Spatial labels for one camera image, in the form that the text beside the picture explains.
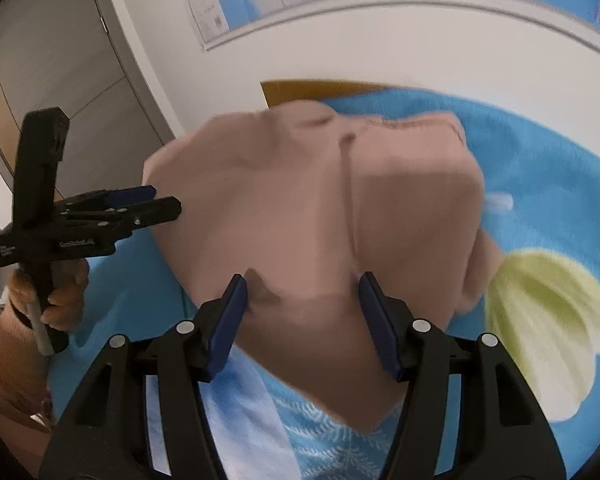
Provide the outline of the orange sleeved left forearm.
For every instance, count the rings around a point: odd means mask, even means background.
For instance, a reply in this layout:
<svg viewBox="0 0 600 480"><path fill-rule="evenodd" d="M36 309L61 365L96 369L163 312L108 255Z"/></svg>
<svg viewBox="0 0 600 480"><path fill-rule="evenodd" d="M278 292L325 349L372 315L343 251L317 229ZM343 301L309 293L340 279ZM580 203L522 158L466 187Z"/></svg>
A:
<svg viewBox="0 0 600 480"><path fill-rule="evenodd" d="M6 304L0 315L0 415L15 424L47 432L32 416L48 399L48 359L38 352L24 315Z"/></svg>

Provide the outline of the left hand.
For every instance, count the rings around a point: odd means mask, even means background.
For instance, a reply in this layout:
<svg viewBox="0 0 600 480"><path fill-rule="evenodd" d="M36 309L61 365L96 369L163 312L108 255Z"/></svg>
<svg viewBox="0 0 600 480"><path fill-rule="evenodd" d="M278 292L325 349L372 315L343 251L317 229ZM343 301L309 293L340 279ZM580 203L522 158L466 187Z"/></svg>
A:
<svg viewBox="0 0 600 480"><path fill-rule="evenodd" d="M85 259L68 260L55 262L53 271L57 287L47 298L50 305L42 313L41 320L55 330L71 332L82 320L90 266ZM35 302L36 293L30 278L21 268L9 277L7 298L16 318L22 325L31 328L27 306Z"/></svg>

